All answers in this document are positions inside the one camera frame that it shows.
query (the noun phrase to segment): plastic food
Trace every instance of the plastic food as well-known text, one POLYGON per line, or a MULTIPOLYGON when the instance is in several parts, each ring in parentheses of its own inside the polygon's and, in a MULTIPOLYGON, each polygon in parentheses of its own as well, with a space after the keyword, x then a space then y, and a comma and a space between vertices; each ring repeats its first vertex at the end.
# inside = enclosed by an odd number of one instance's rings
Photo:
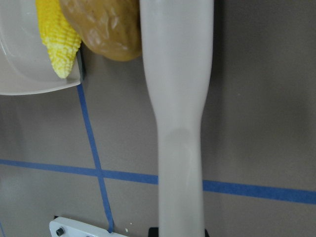
POLYGON ((36 0, 39 34, 54 71, 66 78, 74 64, 81 39, 65 19, 59 0, 36 0))
POLYGON ((116 61, 141 55, 139 0, 60 0, 87 47, 116 61))

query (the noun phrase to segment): white plastic tray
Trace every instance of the white plastic tray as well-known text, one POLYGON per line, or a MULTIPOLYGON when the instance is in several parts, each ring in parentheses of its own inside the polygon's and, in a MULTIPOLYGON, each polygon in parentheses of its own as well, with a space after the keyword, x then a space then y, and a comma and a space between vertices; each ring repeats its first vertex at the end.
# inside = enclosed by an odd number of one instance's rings
POLYGON ((77 60, 67 79, 53 71, 41 43, 35 1, 0 0, 0 94, 36 94, 78 84, 77 60))

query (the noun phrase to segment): blue tape line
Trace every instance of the blue tape line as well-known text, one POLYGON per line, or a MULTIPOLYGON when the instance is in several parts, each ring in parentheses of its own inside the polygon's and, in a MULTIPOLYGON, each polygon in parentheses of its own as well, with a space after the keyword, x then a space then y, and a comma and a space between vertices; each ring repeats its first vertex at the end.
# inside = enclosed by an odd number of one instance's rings
POLYGON ((208 192, 233 194, 254 198, 316 204, 316 192, 298 189, 283 189, 204 180, 203 190, 208 192))
POLYGON ((103 170, 103 177, 145 184, 158 184, 158 176, 150 174, 137 174, 122 171, 103 170))
POLYGON ((0 222, 0 230, 1 230, 2 236, 5 237, 4 229, 3 229, 3 227, 2 227, 1 222, 0 222))
POLYGON ((72 166, 56 165, 56 164, 32 163, 32 162, 5 160, 5 159, 0 159, 0 164, 24 167, 24 168, 30 168, 30 169, 57 171, 57 172, 70 173, 70 174, 97 176, 95 169, 91 169, 91 168, 80 168, 80 167, 72 167, 72 166))
POLYGON ((91 152, 92 152, 92 156, 93 156, 93 161, 94 161, 94 165, 96 168, 96 173, 97 173, 97 177, 98 177, 98 181, 99 181, 103 207, 104 207, 104 211, 105 211, 105 214, 106 214, 108 222, 109 222, 108 231, 111 233, 114 229, 114 221, 113 221, 113 216, 112 216, 112 212, 111 212, 111 208, 110 208, 107 189, 105 187, 105 182, 104 182, 103 175, 102 175, 101 163, 100 163, 100 159, 99 159, 97 146, 96 146, 95 140, 94 140, 93 130, 92 130, 90 119, 89 119, 89 113, 88 113, 87 104, 85 101, 85 96, 84 96, 82 84, 77 85, 77 91, 78 91, 78 96, 79 96, 79 100, 80 100, 84 125, 85 125, 85 129, 87 131, 87 135, 88 135, 88 139, 89 139, 89 143, 90 143, 90 147, 91 147, 91 152))
MULTIPOLYGON (((0 164, 24 167, 24 168, 32 168, 32 169, 40 169, 40 170, 49 170, 49 171, 57 171, 71 174, 81 174, 88 176, 98 176, 96 169, 90 168, 79 168, 79 167, 71 167, 71 166, 63 166, 63 165, 54 165, 54 164, 42 164, 42 163, 31 163, 24 161, 12 161, 0 159, 0 164)), ((158 177, 156 175, 150 174, 138 174, 138 173, 130 173, 130 172, 122 172, 122 171, 110 171, 110 170, 102 170, 102 178, 108 179, 116 179, 116 180, 124 180, 130 182, 137 183, 145 183, 145 184, 158 184, 158 177)), ((283 188, 274 188, 274 187, 265 187, 265 186, 257 186, 257 185, 247 185, 247 184, 235 184, 235 183, 225 183, 218 181, 209 181, 203 180, 203 190, 206 192, 214 192, 214 193, 222 193, 222 194, 231 194, 231 195, 239 195, 245 197, 253 197, 253 198, 265 198, 265 199, 273 199, 273 200, 281 200, 281 201, 290 201, 297 203, 305 203, 305 204, 316 204, 316 192, 315 191, 306 191, 299 189, 283 189, 283 188)))

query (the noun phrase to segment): corn cob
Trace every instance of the corn cob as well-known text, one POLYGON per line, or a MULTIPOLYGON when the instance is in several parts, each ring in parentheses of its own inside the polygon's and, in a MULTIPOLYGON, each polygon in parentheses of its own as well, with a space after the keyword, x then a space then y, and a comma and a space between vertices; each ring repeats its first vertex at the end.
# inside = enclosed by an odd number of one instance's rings
POLYGON ((59 0, 36 0, 39 34, 55 73, 66 78, 73 67, 80 36, 64 17, 59 0))

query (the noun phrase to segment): black base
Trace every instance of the black base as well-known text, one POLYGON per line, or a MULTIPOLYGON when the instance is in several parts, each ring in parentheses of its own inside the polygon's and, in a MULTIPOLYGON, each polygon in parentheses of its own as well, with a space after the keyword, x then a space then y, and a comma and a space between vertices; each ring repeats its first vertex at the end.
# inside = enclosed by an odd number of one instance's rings
MULTIPOLYGON (((151 227, 148 231, 148 237, 158 237, 159 229, 158 227, 151 227)), ((209 237, 207 230, 205 230, 205 237, 209 237)))

